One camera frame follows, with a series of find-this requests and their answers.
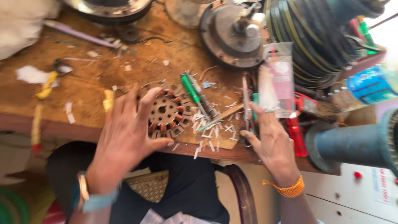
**purple pencil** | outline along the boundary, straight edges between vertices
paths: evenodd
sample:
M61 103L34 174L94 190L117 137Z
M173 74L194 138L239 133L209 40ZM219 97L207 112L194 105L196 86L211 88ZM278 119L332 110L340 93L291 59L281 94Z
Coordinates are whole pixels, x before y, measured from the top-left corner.
M54 28L54 29L57 29L57 30L62 31L64 33L70 34L70 35L72 35L74 37L77 37L77 38L80 38L80 39L84 39L84 40L87 40L87 41L90 41L90 42L93 42L93 43L96 43L96 44L99 44L99 45L102 45L102 46L116 48L115 45L113 45L113 44L111 44L109 42L106 42L106 41L101 40L99 38L96 38L96 37L90 36L88 34L82 33L80 31L74 30L71 27L69 27L68 25L60 23L60 22L55 21L55 20L44 20L44 25L46 25L48 27L51 27L51 28Z

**person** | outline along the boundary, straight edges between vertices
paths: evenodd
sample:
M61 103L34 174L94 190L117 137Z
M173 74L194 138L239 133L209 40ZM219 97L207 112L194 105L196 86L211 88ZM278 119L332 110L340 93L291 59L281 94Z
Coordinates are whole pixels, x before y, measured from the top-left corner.
M170 138L148 137L149 113L161 91L152 88L138 100L133 88L106 113L97 145L75 141L49 157L48 179L70 224L229 223L209 159L155 152L174 144ZM240 135L253 145L276 185L292 187L300 178L292 139L272 113L250 106L258 115L261 141L248 131ZM127 172L145 167L152 172L169 170L159 203L146 201L123 182ZM317 223L304 192L293 198L281 196L280 205L282 224Z

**wristwatch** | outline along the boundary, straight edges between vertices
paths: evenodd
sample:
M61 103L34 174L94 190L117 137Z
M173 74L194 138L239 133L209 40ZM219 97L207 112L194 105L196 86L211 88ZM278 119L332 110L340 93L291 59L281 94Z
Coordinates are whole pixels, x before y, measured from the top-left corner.
M116 198L119 194L118 189L106 195L90 195L88 192L85 171L78 172L77 180L79 182L80 188L80 196L77 207L84 213L108 207L114 201L116 201Z

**green screwdriver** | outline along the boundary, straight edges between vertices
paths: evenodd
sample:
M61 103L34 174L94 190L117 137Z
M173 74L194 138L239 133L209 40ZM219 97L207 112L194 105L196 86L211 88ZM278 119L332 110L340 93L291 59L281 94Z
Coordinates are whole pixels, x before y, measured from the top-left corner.
M182 84L185 87L187 93L192 97L193 101L198 104L199 109L201 110L202 114L205 116L206 120L210 122L209 116L206 114L205 109L203 108L202 104L200 103L200 97L196 94L195 90L192 87L189 78L185 73L181 74Z

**orange thread bracelet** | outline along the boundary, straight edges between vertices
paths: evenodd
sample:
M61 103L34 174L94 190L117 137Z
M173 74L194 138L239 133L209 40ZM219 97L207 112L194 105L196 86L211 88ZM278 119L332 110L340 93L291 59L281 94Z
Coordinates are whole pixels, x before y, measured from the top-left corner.
M302 180L302 175L300 175L300 178L293 187L282 188L278 187L275 182L270 183L268 181L263 181L263 185L268 185L268 184L274 186L278 190L279 194L287 198L294 198L299 196L305 187L304 181Z

